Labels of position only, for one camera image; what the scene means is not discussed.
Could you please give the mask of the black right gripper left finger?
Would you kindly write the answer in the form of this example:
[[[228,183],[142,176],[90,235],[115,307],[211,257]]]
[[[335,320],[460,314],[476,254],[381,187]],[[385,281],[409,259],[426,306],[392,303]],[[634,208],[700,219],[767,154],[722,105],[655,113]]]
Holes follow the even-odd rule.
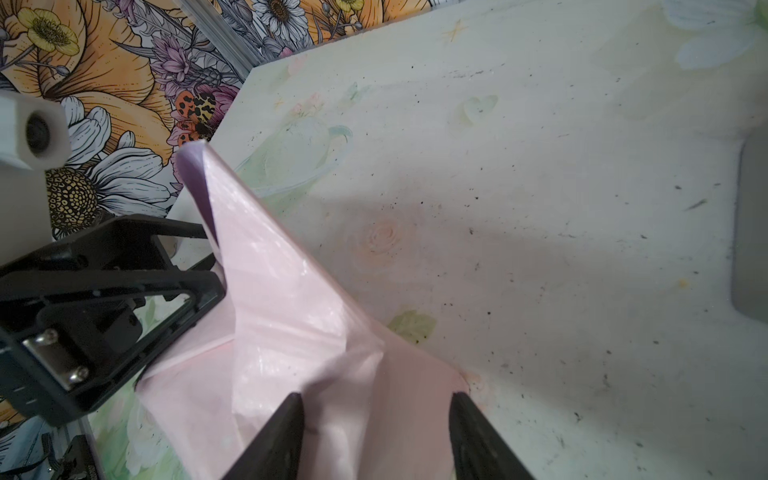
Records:
[[[296,480],[305,412],[300,393],[290,393],[234,462],[223,480]]]

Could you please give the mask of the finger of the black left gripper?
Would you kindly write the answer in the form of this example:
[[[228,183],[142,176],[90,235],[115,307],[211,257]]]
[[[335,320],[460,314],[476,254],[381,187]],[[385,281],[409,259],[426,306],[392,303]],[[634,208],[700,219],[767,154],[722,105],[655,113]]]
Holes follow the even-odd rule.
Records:
[[[1,395],[62,426],[97,410],[224,297],[211,271],[18,271],[1,280]]]
[[[3,285],[214,285],[216,274],[174,266],[160,239],[204,239],[202,225],[147,215],[114,218],[1,267]]]

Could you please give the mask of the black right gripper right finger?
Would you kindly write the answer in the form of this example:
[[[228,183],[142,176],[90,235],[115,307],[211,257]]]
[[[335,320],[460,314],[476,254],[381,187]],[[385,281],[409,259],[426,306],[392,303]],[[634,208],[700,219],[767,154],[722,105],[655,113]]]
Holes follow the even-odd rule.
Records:
[[[452,394],[449,437],[458,480],[534,479],[467,393]]]

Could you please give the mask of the purple and pink wrapping paper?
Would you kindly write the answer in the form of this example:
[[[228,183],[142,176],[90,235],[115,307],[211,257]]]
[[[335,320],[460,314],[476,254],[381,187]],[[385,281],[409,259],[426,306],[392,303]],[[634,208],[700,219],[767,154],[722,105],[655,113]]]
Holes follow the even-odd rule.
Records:
[[[369,317],[204,141],[177,170],[224,298],[137,386],[194,479],[220,479],[285,398],[302,397],[302,479],[448,479],[452,367]]]

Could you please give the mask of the grey tape dispenser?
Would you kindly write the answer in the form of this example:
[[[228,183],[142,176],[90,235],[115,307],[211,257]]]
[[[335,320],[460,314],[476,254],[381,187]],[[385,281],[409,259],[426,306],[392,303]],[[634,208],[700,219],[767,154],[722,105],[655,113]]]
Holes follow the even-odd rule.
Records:
[[[731,300],[743,315],[767,321],[767,125],[745,140],[740,155]]]

